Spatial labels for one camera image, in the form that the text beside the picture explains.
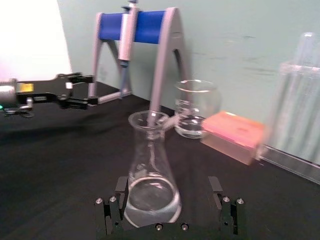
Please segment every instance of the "blue pipette holder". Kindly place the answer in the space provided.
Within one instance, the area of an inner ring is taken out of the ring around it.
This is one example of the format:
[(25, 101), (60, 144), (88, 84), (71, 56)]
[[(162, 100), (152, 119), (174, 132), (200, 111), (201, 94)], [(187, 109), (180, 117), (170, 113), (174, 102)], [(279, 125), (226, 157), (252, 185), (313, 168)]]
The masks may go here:
[[(96, 16), (96, 31), (94, 43), (93, 75), (94, 82), (89, 86), (88, 95), (95, 96), (97, 88), (97, 70), (103, 43), (107, 43), (119, 73), (122, 67), (118, 60), (116, 41), (120, 40), (122, 13), (98, 13)], [(134, 42), (157, 44), (158, 53), (153, 78), (150, 99), (150, 110), (159, 111), (163, 82), (166, 77), (167, 64), (170, 54), (174, 53), (178, 70), (182, 80), (190, 80), (190, 66), (187, 59), (185, 40), (179, 9), (167, 8), (165, 11), (141, 11), (138, 13)], [(122, 96), (132, 94), (130, 77), (123, 89)], [(106, 103), (120, 97), (120, 91), (99, 97), (99, 104)]]

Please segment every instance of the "pipette tip box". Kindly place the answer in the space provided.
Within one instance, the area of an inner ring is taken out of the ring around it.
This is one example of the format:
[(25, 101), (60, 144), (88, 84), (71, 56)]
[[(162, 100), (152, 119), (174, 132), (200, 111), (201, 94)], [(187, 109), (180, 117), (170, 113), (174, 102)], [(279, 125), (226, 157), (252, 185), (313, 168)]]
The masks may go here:
[(264, 132), (262, 123), (226, 111), (205, 119), (202, 128), (203, 144), (246, 165), (255, 160)]

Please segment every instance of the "screw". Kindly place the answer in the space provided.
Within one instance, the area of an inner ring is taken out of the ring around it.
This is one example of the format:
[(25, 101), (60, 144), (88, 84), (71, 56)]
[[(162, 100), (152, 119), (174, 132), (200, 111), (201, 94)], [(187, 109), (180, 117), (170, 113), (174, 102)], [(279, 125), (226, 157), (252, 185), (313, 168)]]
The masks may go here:
[(224, 197), (222, 198), (222, 200), (223, 200), (225, 203), (230, 202), (230, 198), (229, 198), (228, 196), (224, 196)]
[(183, 223), (183, 224), (181, 225), (181, 229), (182, 229), (183, 231), (187, 231), (187, 230), (189, 229), (188, 224)]
[(157, 223), (157, 224), (155, 225), (155, 229), (156, 229), (157, 231), (161, 231), (161, 230), (163, 229), (163, 225), (162, 225), (161, 223)]
[(117, 200), (117, 198), (115, 196), (110, 197), (110, 202), (115, 202)]
[(101, 197), (99, 197), (97, 200), (95, 200), (95, 203), (96, 203), (96, 204), (100, 204), (100, 203), (102, 203), (102, 202), (103, 202), (103, 200), (102, 200)]
[(238, 198), (238, 199), (236, 200), (236, 202), (237, 202), (238, 204), (244, 204), (244, 203), (245, 203), (245, 201), (244, 201), (242, 198)]

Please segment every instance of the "glass beaker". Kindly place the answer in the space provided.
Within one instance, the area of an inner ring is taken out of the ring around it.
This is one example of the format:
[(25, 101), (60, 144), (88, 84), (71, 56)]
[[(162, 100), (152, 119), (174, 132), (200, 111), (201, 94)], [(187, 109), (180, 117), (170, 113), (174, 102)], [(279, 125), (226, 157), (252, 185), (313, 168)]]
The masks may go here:
[(130, 167), (125, 218), (135, 227), (173, 223), (181, 212), (180, 194), (164, 147), (168, 115), (136, 112), (129, 117), (134, 128), (135, 153)]
[(217, 88), (212, 82), (202, 80), (179, 81), (175, 87), (175, 114), (178, 115), (175, 130), (183, 137), (200, 139), (203, 120), (219, 111)]

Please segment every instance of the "black tabletop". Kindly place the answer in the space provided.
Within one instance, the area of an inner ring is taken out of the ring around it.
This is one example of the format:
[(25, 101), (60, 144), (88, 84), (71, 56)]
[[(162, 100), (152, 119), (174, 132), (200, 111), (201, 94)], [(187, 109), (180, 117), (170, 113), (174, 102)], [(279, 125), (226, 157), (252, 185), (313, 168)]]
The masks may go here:
[[(128, 174), (128, 116), (148, 107), (128, 96), (86, 111), (50, 103), (36, 105), (31, 119), (0, 118), (0, 238), (95, 239), (93, 202)], [(225, 195), (245, 200), (252, 239), (320, 239), (319, 185), (264, 161), (246, 166), (174, 129), (165, 147), (182, 200), (178, 222), (218, 227), (208, 181), (216, 176)]]

